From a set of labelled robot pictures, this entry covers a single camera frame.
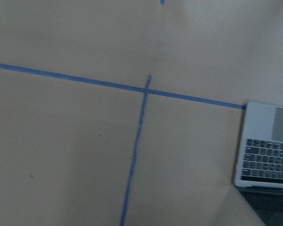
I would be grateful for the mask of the grey laptop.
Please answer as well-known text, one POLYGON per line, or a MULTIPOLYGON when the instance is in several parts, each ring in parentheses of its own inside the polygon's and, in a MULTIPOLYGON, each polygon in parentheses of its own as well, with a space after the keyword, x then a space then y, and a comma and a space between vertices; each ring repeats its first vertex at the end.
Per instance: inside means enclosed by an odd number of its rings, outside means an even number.
POLYGON ((283 226, 283 106, 247 103, 234 185, 266 226, 283 226))

